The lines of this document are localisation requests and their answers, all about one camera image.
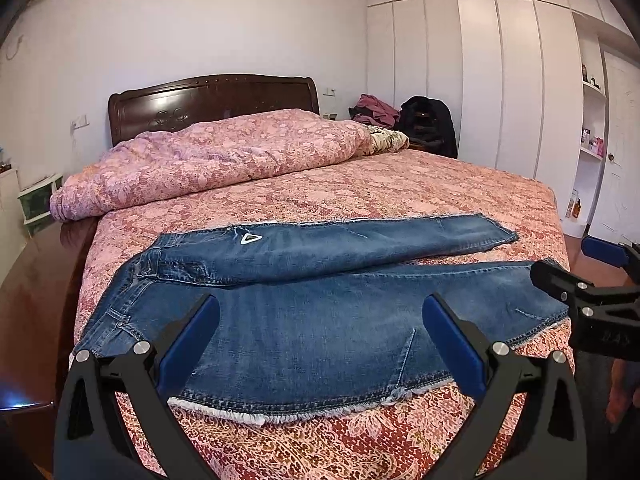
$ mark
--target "white triangle patch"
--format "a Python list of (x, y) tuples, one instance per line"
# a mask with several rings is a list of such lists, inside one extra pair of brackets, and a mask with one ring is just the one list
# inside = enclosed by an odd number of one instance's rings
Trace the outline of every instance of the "white triangle patch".
[(256, 242), (258, 240), (262, 240), (262, 237), (260, 235), (252, 235), (251, 233), (245, 233), (244, 236), (242, 237), (242, 240), (240, 240), (240, 245), (247, 245), (247, 244), (250, 244), (251, 242)]

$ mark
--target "mattress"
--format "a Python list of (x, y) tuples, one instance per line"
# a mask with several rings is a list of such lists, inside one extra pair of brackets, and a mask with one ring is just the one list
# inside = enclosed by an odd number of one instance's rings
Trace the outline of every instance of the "mattress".
[[(76, 342), (115, 271), (162, 232), (261, 221), (404, 218), (481, 212), (517, 231), (513, 244), (486, 253), (420, 264), (551, 257), (568, 259), (552, 191), (543, 184), (458, 160), (403, 150), (206, 190), (107, 213), (89, 251), (79, 298)], [(546, 356), (568, 351), (567, 320), (518, 350)], [(523, 399), (512, 404), (484, 467), (495, 465), (513, 433)], [(142, 462), (161, 468), (126, 396), (120, 407)], [(222, 479), (420, 478), (473, 407), (449, 383), (390, 406), (339, 418), (261, 427), (172, 408), (194, 446)]]

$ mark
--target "silver screw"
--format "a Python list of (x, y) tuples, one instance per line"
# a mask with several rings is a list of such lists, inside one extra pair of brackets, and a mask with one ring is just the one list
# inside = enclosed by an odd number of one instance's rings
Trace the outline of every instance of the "silver screw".
[(133, 345), (133, 353), (134, 354), (146, 354), (149, 352), (151, 345), (149, 341), (138, 341), (135, 345)]
[(561, 352), (559, 350), (555, 350), (552, 354), (551, 357), (554, 359), (554, 361), (556, 363), (564, 363), (566, 362), (566, 355), (564, 355), (564, 352)]
[(88, 350), (81, 350), (76, 354), (76, 361), (84, 363), (89, 358), (89, 355), (91, 355), (91, 352)]
[(509, 346), (502, 341), (495, 342), (492, 349), (498, 355), (507, 355), (509, 353)]

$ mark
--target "dark brown headboard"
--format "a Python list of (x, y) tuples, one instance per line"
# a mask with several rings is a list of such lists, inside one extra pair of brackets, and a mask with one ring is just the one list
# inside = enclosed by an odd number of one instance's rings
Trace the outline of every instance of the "dark brown headboard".
[(109, 97), (111, 141), (115, 146), (142, 132), (175, 132), (194, 123), (285, 108), (319, 113), (310, 77), (192, 77)]

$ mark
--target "jeans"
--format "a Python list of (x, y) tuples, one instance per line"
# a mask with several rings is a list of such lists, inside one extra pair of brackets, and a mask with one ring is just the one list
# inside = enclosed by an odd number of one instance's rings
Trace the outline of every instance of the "jeans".
[(433, 292), (510, 344), (566, 315), (533, 287), (530, 262), (402, 263), (516, 240), (482, 215), (164, 234), (118, 270), (76, 351), (126, 352), (209, 292), (220, 326), (182, 401), (247, 422), (391, 402), (449, 377), (422, 325)]

